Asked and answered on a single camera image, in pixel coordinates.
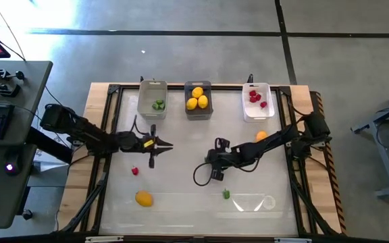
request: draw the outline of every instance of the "table surface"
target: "table surface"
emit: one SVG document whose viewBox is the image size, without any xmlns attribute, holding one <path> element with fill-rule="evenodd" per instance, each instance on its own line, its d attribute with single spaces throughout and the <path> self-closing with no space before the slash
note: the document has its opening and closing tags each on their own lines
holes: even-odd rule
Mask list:
<svg viewBox="0 0 389 243">
<path fill-rule="evenodd" d="M 193 182 L 195 168 L 205 162 L 216 138 L 235 146 L 254 142 L 260 130 L 273 134 L 282 129 L 279 115 L 246 123 L 240 90 L 214 90 L 211 99 L 213 114 L 208 120 L 187 119 L 183 90 L 167 92 L 165 119 L 137 117 L 140 131 L 155 124 L 157 135 L 174 144 L 174 149 L 156 157 L 154 169 L 148 166 L 148 154 L 112 155 L 101 235 L 298 235 L 283 146 L 264 154 L 254 172 L 229 168 L 222 182 L 211 180 L 203 187 Z M 130 130 L 138 113 L 137 100 L 138 90 L 123 92 L 118 132 Z M 275 92 L 269 106 L 278 110 Z M 139 168 L 137 176 L 132 175 L 133 166 Z M 204 165 L 197 170 L 196 179 L 203 184 L 210 175 L 211 166 Z M 224 188 L 230 191 L 228 200 L 223 199 Z M 152 207 L 137 204 L 134 195 L 139 190 L 153 195 Z"/>
<path fill-rule="evenodd" d="M 0 61 L 0 69 L 6 69 L 10 74 L 22 71 L 25 75 L 25 81 L 12 78 L 11 81 L 7 82 L 9 86 L 12 83 L 19 84 L 20 91 L 18 95 L 13 98 L 0 95 L 0 101 L 10 102 L 32 112 L 21 108 L 14 109 L 4 139 L 0 140 L 0 146 L 20 145 L 25 141 L 52 65 L 50 61 Z"/>
<path fill-rule="evenodd" d="M 43 93 L 49 72 L 52 68 L 50 61 L 0 61 L 0 68 L 6 69 L 10 74 L 23 71 L 26 81 L 14 79 L 21 86 L 21 91 L 14 98 L 6 98 L 0 95 L 0 101 L 9 101 L 14 105 L 25 107 L 35 112 Z M 5 137 L 0 140 L 0 228 L 8 228 L 18 212 L 22 196 L 30 174 L 32 160 L 34 159 L 36 146 L 22 146 L 23 168 L 21 173 L 15 176 L 7 175 L 4 171 L 4 154 L 11 145 L 23 144 L 31 127 L 34 115 L 20 108 L 14 109 L 14 114 Z"/>
<path fill-rule="evenodd" d="M 97 124 L 98 126 L 101 123 L 108 86 L 109 83 L 92 83 L 88 100 L 86 102 L 84 116 L 88 118 L 92 123 Z M 309 87 L 291 86 L 290 89 L 292 92 L 292 101 L 294 103 L 294 106 L 303 113 L 311 112 L 313 110 L 313 106 L 311 103 Z M 115 101 L 116 96 L 114 96 L 113 100 L 111 101 L 110 111 L 113 111 Z M 289 122 L 290 118 L 288 113 L 286 114 L 286 119 Z M 304 130 L 303 124 L 299 124 L 299 126 L 300 130 Z M 111 119 L 108 119 L 108 132 L 110 132 L 110 127 Z M 74 155 L 73 159 L 83 157 L 85 154 L 86 150 L 82 148 Z M 325 163 L 324 155 L 320 151 L 312 150 L 312 157 L 321 161 L 322 163 Z M 104 161 L 102 161 L 100 164 L 100 172 L 103 169 L 103 163 Z M 70 174 L 66 182 L 66 188 L 64 190 L 61 206 L 59 209 L 58 221 L 60 225 L 66 225 L 84 203 L 90 179 L 92 164 L 93 158 L 89 157 L 71 166 Z M 313 204 L 317 207 L 323 218 L 330 224 L 333 229 L 335 229 L 337 232 L 343 232 L 344 230 L 340 227 L 340 225 L 343 225 L 344 222 L 342 219 L 339 218 L 337 214 L 338 209 L 336 208 L 336 205 L 340 203 L 340 201 L 336 200 L 337 198 L 339 198 L 339 195 L 337 190 L 332 190 L 332 185 L 330 183 L 330 177 L 328 175 L 328 172 L 323 167 L 319 166 L 316 162 L 311 161 L 309 159 L 306 162 L 306 171 Z M 307 230 L 309 229 L 307 210 L 301 201 L 300 204 L 301 210 L 303 212 L 303 223 Z M 96 208 L 97 199 L 93 203 L 93 206 L 91 208 L 88 221 L 88 229 L 92 227 Z"/>
</svg>

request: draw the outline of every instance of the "plastic bin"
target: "plastic bin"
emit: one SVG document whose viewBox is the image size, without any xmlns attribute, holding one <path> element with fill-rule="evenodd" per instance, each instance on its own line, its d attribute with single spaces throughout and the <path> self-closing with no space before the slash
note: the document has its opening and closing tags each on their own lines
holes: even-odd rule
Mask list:
<svg viewBox="0 0 389 243">
<path fill-rule="evenodd" d="M 196 107 L 194 110 L 188 110 L 186 107 L 187 101 L 192 98 L 192 91 L 196 87 L 203 88 L 203 95 L 208 98 L 208 106 L 205 109 Z M 211 82 L 210 81 L 188 81 L 184 85 L 185 102 L 187 119 L 191 121 L 205 120 L 211 118 L 213 113 L 213 99 L 211 98 Z"/>
<path fill-rule="evenodd" d="M 250 91 L 255 90 L 261 94 L 261 100 L 256 103 L 250 102 Z M 264 122 L 267 118 L 274 116 L 274 104 L 271 89 L 267 83 L 247 83 L 242 85 L 242 109 L 244 110 L 244 121 Z M 261 102 L 267 101 L 267 107 L 261 108 Z"/>
<path fill-rule="evenodd" d="M 165 109 L 154 110 L 153 104 L 161 99 Z M 143 80 L 139 86 L 138 112 L 145 119 L 165 119 L 167 111 L 167 82 L 163 80 Z"/>
</svg>

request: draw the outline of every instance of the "mouse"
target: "mouse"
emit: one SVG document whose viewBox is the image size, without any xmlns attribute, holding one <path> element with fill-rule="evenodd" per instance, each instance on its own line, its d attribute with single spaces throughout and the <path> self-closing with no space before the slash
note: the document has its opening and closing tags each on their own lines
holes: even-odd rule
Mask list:
<svg viewBox="0 0 389 243">
<path fill-rule="evenodd" d="M 4 154 L 4 170 L 9 176 L 18 175 L 22 171 L 21 150 L 19 148 L 9 148 Z"/>
</svg>

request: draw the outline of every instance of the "gray container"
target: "gray container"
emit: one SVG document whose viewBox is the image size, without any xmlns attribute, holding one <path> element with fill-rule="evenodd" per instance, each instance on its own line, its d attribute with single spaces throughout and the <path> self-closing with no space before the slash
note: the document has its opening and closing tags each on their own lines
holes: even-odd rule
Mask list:
<svg viewBox="0 0 389 243">
<path fill-rule="evenodd" d="M 164 110 L 154 110 L 153 104 L 161 99 Z M 145 119 L 165 119 L 167 110 L 167 82 L 163 80 L 143 80 L 139 86 L 138 112 Z"/>
<path fill-rule="evenodd" d="M 196 87 L 203 88 L 203 95 L 208 98 L 208 106 L 205 109 L 196 107 L 194 110 L 189 111 L 185 104 L 192 98 L 192 91 Z M 191 121 L 205 120 L 211 118 L 213 113 L 213 99 L 211 98 L 211 82 L 210 81 L 188 81 L 184 85 L 185 103 L 187 119 Z"/>
</svg>

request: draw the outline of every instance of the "wooden table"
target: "wooden table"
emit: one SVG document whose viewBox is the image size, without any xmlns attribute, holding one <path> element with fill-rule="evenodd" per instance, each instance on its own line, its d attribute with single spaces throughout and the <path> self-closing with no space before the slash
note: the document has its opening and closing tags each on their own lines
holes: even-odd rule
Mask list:
<svg viewBox="0 0 389 243">
<path fill-rule="evenodd" d="M 114 83 L 114 84 L 133 84 L 133 83 Z M 107 89 L 109 83 L 92 83 L 90 91 L 88 94 L 88 99 L 86 101 L 86 107 L 84 111 L 84 117 L 87 118 L 93 124 L 100 126 L 101 118 L 103 117 L 103 110 L 105 107 Z M 302 113 L 310 113 L 313 111 L 313 104 L 311 93 L 308 86 L 296 85 L 290 86 L 292 93 L 292 102 L 294 107 Z M 323 107 L 321 102 L 320 94 L 313 93 L 312 96 L 315 97 L 315 102 L 319 107 L 319 111 L 323 113 Z M 114 110 L 116 104 L 116 96 L 113 96 L 111 101 L 111 109 Z M 109 114 L 109 119 L 107 121 L 107 132 L 110 132 L 111 121 L 113 114 Z M 287 123 L 290 123 L 290 116 L 288 111 L 285 109 L 285 115 Z M 304 130 L 303 123 L 299 123 L 299 130 Z M 344 225 L 344 218 L 342 212 L 342 206 L 340 202 L 340 194 L 338 191 L 338 182 L 334 170 L 334 160 L 332 157 L 332 152 L 330 145 L 326 144 L 326 153 L 322 151 L 317 151 L 312 149 L 312 157 L 324 165 L 328 165 L 328 171 L 325 170 L 318 162 L 311 159 L 306 159 L 306 172 L 307 180 L 309 183 L 309 189 L 311 194 L 311 200 L 316 206 L 317 210 L 321 213 L 322 217 L 330 224 L 330 226 L 337 232 L 346 233 L 346 228 Z M 73 160 L 85 156 L 86 149 L 82 147 L 74 155 Z M 70 219 L 75 216 L 79 208 L 83 205 L 87 190 L 88 183 L 90 181 L 91 169 L 93 167 L 93 157 L 87 157 L 76 164 L 73 164 L 70 168 L 70 172 L 67 178 L 66 187 L 64 190 L 63 198 L 61 200 L 61 205 L 59 208 L 58 222 L 61 227 L 68 224 Z M 99 168 L 99 175 L 97 179 L 101 177 L 101 172 L 103 171 L 104 160 L 101 162 Z M 305 229 L 309 231 L 309 220 L 307 216 L 307 210 L 304 203 L 300 200 L 301 211 L 303 213 L 303 224 Z M 95 211 L 97 208 L 97 199 L 91 207 L 88 227 L 90 230 L 94 221 Z"/>
</svg>

